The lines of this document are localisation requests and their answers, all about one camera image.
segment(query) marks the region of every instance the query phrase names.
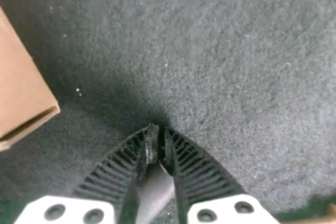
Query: gray carpet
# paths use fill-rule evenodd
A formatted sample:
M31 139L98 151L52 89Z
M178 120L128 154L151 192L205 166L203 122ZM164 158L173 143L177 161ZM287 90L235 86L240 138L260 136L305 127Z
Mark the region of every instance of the gray carpet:
M281 220L334 199L336 0L0 4L62 107L0 153L3 198L66 194L155 122L208 150ZM175 215L173 201L157 223Z

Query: screw hole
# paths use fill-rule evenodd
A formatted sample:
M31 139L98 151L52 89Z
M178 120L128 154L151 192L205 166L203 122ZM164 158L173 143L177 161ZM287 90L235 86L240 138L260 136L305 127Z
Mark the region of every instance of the screw hole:
M83 218L85 224L98 224L104 218L104 212L100 209L93 209L88 211Z
M65 212L65 206L62 204L53 205L52 207L49 207L47 211L44 213L44 218L46 220L52 221L57 220Z
M217 219L215 212L210 209L202 209L198 212L197 218L200 222L212 222Z
M240 201L235 205L236 211L239 214L250 214L254 209L250 203Z

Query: white mounting plate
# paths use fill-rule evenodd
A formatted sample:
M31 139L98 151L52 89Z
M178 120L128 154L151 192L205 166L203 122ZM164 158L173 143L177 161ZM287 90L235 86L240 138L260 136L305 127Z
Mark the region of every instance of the white mounting plate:
M58 219L47 220L46 211L58 204L65 207L64 214ZM108 202L56 196L44 196L29 203L14 224L85 224L85 214L93 209L100 209L103 212L99 224L116 224L114 207Z
M238 213L235 206L238 202L246 202L253 207L251 213ZM200 221L198 213L208 209L215 213L216 219ZM187 216L188 224L279 224L279 222L264 209L259 201L250 195L240 194L215 200L204 201L192 205Z

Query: black rubber pad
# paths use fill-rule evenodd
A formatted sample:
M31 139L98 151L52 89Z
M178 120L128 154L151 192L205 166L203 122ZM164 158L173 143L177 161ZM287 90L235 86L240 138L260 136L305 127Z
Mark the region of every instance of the black rubber pad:
M244 193L236 179L205 150L180 133L165 130L165 166L174 176L180 223L192 204Z
M150 125L120 143L77 186L73 196L108 201L118 223L134 223L147 165L157 157L153 142L158 132L157 126Z

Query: cardboard box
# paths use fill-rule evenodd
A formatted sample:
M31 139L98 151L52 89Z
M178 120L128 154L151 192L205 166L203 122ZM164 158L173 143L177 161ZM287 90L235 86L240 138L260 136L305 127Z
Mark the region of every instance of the cardboard box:
M0 7L0 151L59 111L55 97Z

